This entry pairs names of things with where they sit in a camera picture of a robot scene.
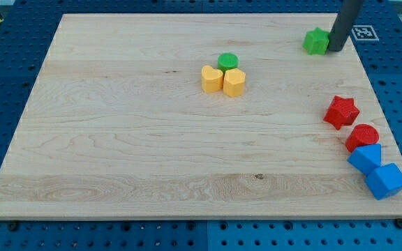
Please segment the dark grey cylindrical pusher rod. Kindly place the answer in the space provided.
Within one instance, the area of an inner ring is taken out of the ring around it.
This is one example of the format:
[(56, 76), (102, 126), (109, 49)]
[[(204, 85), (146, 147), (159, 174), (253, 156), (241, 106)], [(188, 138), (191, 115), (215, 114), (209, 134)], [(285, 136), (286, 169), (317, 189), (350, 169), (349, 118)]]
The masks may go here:
[(364, 0), (343, 0), (342, 6), (329, 32), (327, 49), (331, 52), (340, 52), (350, 35), (355, 20), (364, 4)]

